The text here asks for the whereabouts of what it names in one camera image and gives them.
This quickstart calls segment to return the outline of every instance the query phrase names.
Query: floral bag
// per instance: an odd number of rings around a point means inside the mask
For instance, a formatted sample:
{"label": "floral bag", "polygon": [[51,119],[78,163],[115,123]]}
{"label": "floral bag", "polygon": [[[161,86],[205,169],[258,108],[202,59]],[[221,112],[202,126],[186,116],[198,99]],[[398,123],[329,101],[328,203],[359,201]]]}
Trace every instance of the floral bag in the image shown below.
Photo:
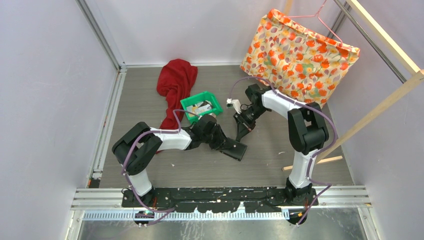
{"label": "floral bag", "polygon": [[260,20],[240,67],[251,76],[269,79],[289,97],[322,107],[357,61],[360,49],[284,16],[272,9]]}

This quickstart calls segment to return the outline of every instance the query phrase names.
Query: small object in basket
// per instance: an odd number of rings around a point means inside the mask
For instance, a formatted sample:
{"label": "small object in basket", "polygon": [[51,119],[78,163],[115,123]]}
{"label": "small object in basket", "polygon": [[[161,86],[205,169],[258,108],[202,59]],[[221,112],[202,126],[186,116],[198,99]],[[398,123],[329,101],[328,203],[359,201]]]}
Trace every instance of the small object in basket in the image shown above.
{"label": "small object in basket", "polygon": [[199,115],[199,114],[204,113],[206,111],[209,111],[213,108],[214,108],[214,106],[212,105],[212,103],[208,100],[205,100],[205,101],[201,101],[201,102],[198,102],[196,104],[187,106],[187,111]]}

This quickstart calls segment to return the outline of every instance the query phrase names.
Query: metal bar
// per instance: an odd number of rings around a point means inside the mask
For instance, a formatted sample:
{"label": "metal bar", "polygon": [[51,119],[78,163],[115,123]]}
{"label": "metal bar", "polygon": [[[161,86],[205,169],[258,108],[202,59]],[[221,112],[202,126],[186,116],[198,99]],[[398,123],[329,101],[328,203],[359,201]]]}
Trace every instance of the metal bar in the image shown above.
{"label": "metal bar", "polygon": [[380,236],[371,216],[371,208],[358,208],[360,220],[366,234],[366,238],[370,240],[379,240]]}
{"label": "metal bar", "polygon": [[[122,210],[121,188],[79,188],[76,190],[71,210]],[[313,208],[369,208],[370,198],[364,186],[334,186],[318,199]],[[282,209],[298,209],[299,206],[282,206]]]}
{"label": "metal bar", "polygon": [[66,240],[76,240],[80,235],[81,225],[83,223],[84,211],[76,210],[71,212],[69,226],[66,232]]}
{"label": "metal bar", "polygon": [[335,4],[341,9],[341,11],[346,15],[346,17],[352,22],[352,24],[358,29],[360,34],[366,39],[366,41],[371,45],[371,47],[377,52],[380,58],[385,62],[385,64],[390,68],[390,70],[396,75],[396,77],[404,84],[407,79],[399,71],[399,69],[389,60],[386,54],[380,49],[380,47],[373,41],[373,39],[368,35],[368,33],[359,25],[351,13],[343,6],[339,0],[334,0]]}
{"label": "metal bar", "polygon": [[116,70],[119,70],[120,64],[116,56],[114,55],[111,47],[109,46],[108,41],[105,38],[105,35],[102,33],[102,30],[100,29],[99,24],[94,18],[93,13],[91,12],[87,2],[85,0],[75,0],[75,2],[78,4],[79,8],[81,9],[82,13],[84,14],[85,18],[90,24],[94,34],[99,40],[101,46],[103,47],[104,51],[106,52],[113,66],[116,68]]}
{"label": "metal bar", "polygon": [[347,132],[340,136],[330,148],[321,152],[316,160],[319,161],[325,158],[328,154],[338,148],[340,145],[345,143],[353,135],[363,129],[367,124],[376,119],[380,114],[390,108],[395,104],[399,99],[403,98],[410,91],[415,89],[418,85],[424,82],[424,70],[420,70],[415,73],[411,78],[408,79],[405,84],[402,84],[398,89],[392,92],[388,97],[381,101],[376,107],[374,107],[370,112],[368,112],[361,120],[359,120],[353,127],[351,127]]}
{"label": "metal bar", "polygon": [[[352,7],[349,5],[348,2],[344,2],[343,6],[350,12]],[[340,29],[340,27],[342,26],[342,24],[345,22],[346,20],[346,15],[343,14],[342,10],[340,10],[337,14],[337,17],[335,18],[335,21],[331,27],[331,30],[333,31],[333,33],[337,33],[337,31]],[[328,31],[327,34],[327,38],[332,39],[334,37],[331,31]]]}
{"label": "metal bar", "polygon": [[[128,64],[126,65],[129,69],[137,69],[137,68],[162,68],[168,64],[167,62],[160,64]],[[229,61],[229,62],[191,62],[192,66],[203,67],[203,66],[233,66],[240,65],[239,61]]]}
{"label": "metal bar", "polygon": [[101,129],[97,140],[97,149],[94,155],[93,165],[90,169],[89,179],[99,179],[103,174],[103,166],[105,164],[106,154],[111,140],[112,129],[115,123],[115,117],[118,111],[119,100],[121,98],[122,89],[124,87],[127,69],[121,68],[113,85],[112,92],[107,104],[106,116],[104,117],[103,128]]}

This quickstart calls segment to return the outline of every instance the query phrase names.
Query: green crate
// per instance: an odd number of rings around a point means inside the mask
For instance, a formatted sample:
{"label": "green crate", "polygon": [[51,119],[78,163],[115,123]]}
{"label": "green crate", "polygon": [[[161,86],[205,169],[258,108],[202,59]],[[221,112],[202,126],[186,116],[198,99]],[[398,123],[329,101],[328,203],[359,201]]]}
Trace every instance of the green crate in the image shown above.
{"label": "green crate", "polygon": [[[223,109],[220,106],[220,103],[218,102],[215,95],[208,91],[204,91],[194,96],[184,98],[180,102],[181,102],[182,108],[187,111],[188,106],[191,106],[203,101],[209,101],[213,105],[213,108],[211,110],[202,112],[201,114],[199,114],[200,116],[205,114],[210,114],[210,113],[214,113],[215,115],[218,115],[223,112]],[[187,112],[185,113],[185,115],[187,116],[188,121],[190,121],[191,124],[199,120],[196,116],[190,116]]]}

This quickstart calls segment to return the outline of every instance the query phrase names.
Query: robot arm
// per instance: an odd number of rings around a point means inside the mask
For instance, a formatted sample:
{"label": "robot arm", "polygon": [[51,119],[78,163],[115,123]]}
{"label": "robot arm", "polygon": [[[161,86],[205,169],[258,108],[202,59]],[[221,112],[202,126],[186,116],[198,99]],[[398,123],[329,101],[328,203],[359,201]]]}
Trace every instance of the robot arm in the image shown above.
{"label": "robot arm", "polygon": [[[245,91],[251,104],[241,109],[238,100],[227,100],[227,107],[235,107],[234,119],[237,123],[237,137],[240,141],[256,126],[258,119],[266,111],[275,111],[288,120],[288,135],[292,147],[295,149],[293,169],[287,178],[285,193],[288,201],[311,192],[312,183],[307,177],[308,165],[310,173],[316,157],[311,156],[324,146],[329,139],[329,133],[322,116],[314,111],[293,104],[271,90],[271,87],[260,88],[259,85],[250,85]],[[321,111],[320,106],[313,102],[308,106]]]}
{"label": "robot arm", "polygon": [[142,145],[134,149],[126,167],[129,179],[141,197],[152,189],[146,167],[157,151],[191,150],[201,143],[206,143],[212,150],[220,151],[240,161],[247,148],[245,144],[227,138],[217,120],[211,115],[203,115],[198,122],[190,127],[183,127],[178,133],[166,133],[167,130],[160,133],[159,129],[149,127],[145,122],[139,122],[112,147],[112,152],[121,165],[124,164],[136,138],[151,130],[157,130],[159,133],[150,133],[140,139],[138,143]]}

